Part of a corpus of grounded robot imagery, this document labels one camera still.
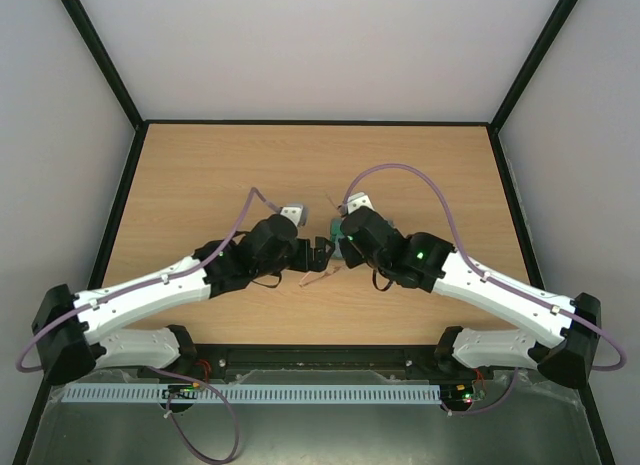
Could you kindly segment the pink sunglasses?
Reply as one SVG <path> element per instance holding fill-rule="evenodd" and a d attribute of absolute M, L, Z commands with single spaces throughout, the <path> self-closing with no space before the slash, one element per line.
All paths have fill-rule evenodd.
<path fill-rule="evenodd" d="M 309 287 L 310 285 L 328 279 L 330 277 L 332 277 L 333 275 L 337 274 L 340 270 L 341 270 L 342 266 L 341 265 L 337 265 L 337 264 L 332 264 L 330 263 L 328 268 L 323 271 L 322 273 L 320 272 L 307 272 L 298 282 L 298 286 L 301 289 L 304 289 L 306 287 Z"/>

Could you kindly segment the grey-green glasses case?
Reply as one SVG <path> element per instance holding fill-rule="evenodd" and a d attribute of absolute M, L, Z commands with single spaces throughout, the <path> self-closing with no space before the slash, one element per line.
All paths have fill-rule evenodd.
<path fill-rule="evenodd" d="M 388 260 L 403 240 L 400 232 L 377 212 L 360 208 L 331 225 L 340 256 L 353 268 L 363 263 Z"/>

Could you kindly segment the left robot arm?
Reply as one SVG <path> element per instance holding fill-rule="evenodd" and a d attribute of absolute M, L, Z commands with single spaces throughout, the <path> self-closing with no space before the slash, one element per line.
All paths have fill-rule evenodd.
<path fill-rule="evenodd" d="M 157 332 L 130 324 L 179 305 L 206 301 L 247 288 L 283 271 L 323 272 L 334 244 L 325 237 L 298 235 L 296 220 L 284 214 L 262 219 L 247 232 L 232 231 L 178 262 L 137 279 L 101 289 L 49 289 L 32 322 L 38 370 L 50 385 L 63 385 L 96 368 L 168 368 L 190 359 L 184 329 Z"/>

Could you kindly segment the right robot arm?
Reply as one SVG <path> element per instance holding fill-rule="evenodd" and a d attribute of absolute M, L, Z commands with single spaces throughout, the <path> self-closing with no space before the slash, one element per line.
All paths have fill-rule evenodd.
<path fill-rule="evenodd" d="M 450 242 L 424 232 L 403 235 L 367 205 L 348 207 L 340 229 L 348 267 L 367 264 L 374 277 L 390 285 L 461 300 L 512 324 L 498 331 L 447 328 L 435 352 L 443 374 L 520 367 L 566 388 L 586 386 L 599 342 L 593 330 L 601 323 L 596 297 L 551 294 L 477 262 L 466 263 Z"/>

